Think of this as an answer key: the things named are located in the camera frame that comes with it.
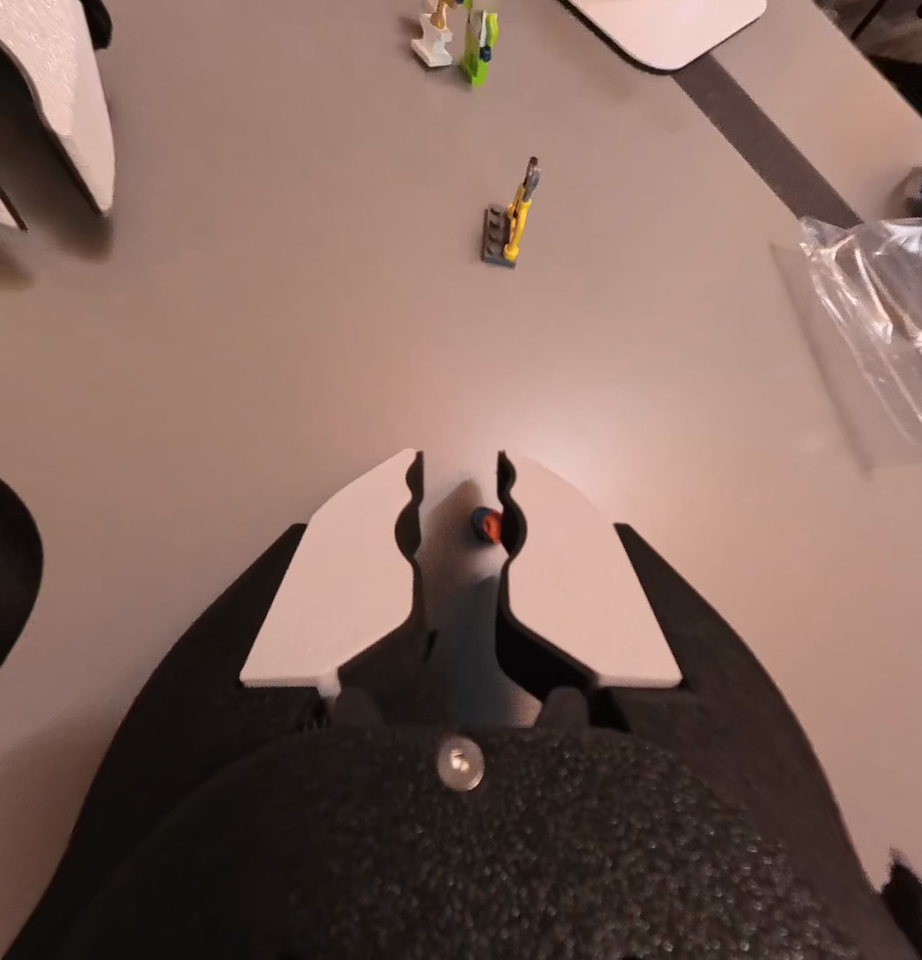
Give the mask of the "clear plastic bag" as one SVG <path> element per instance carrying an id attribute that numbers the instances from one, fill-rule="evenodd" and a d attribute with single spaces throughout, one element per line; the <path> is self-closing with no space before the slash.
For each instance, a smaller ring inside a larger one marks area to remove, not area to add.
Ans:
<path id="1" fill-rule="evenodd" d="M 851 452 L 922 464 L 922 218 L 798 226 L 772 255 Z"/>

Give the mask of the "green lego minifigure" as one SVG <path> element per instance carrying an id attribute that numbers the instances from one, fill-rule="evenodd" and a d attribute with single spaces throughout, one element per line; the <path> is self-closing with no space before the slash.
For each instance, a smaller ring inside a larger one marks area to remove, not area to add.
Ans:
<path id="1" fill-rule="evenodd" d="M 493 48 L 499 37 L 499 17 L 488 2 L 463 1 L 466 29 L 459 68 L 464 79 L 474 88 L 482 87 L 487 78 Z"/>

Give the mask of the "grey lego plate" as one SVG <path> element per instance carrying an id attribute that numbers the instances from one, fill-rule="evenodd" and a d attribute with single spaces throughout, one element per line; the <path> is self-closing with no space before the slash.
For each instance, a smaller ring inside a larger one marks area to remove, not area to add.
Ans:
<path id="1" fill-rule="evenodd" d="M 484 211 L 481 240 L 481 260 L 485 264 L 514 270 L 516 258 L 505 256 L 509 243 L 512 218 L 507 208 L 498 203 L 489 204 Z"/>

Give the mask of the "small tan lego piece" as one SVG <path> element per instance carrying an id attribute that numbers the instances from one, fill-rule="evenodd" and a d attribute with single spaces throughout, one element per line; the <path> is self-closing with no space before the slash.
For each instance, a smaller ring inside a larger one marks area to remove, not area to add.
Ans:
<path id="1" fill-rule="evenodd" d="M 429 70 L 451 66 L 452 55 L 448 45 L 453 38 L 447 20 L 458 1 L 424 1 L 419 13 L 419 35 L 412 38 L 410 47 L 414 56 Z"/>

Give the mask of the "small yellow lego piece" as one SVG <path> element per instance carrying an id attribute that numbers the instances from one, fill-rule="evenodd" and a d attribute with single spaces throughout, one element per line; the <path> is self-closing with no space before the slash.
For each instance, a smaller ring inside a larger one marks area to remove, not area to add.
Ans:
<path id="1" fill-rule="evenodd" d="M 533 155 L 527 163 L 524 178 L 515 191 L 515 197 L 505 211 L 507 239 L 502 249 L 502 258 L 511 267 L 516 266 L 519 257 L 519 245 L 539 181 L 539 159 Z"/>

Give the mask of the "white booklet stand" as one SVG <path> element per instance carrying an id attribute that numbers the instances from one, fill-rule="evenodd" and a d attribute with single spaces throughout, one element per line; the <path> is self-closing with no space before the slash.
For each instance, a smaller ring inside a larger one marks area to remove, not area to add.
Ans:
<path id="1" fill-rule="evenodd" d="M 570 1 L 575 12 L 647 68 L 677 71 L 761 18 L 766 1 Z"/>

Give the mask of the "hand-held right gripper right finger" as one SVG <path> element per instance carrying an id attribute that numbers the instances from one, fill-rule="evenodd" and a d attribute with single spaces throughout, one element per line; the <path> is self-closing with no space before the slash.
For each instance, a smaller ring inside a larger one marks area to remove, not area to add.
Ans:
<path id="1" fill-rule="evenodd" d="M 683 673 L 609 518 L 540 462 L 501 451 L 507 552 L 496 649 L 532 694 L 557 687 L 673 690 Z"/>

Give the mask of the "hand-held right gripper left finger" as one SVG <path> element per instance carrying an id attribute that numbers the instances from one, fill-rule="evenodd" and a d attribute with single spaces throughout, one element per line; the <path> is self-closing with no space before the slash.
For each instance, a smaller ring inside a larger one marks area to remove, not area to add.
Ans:
<path id="1" fill-rule="evenodd" d="M 406 448 L 312 515 L 241 668 L 246 688 L 396 689 L 426 659 L 423 455 Z"/>

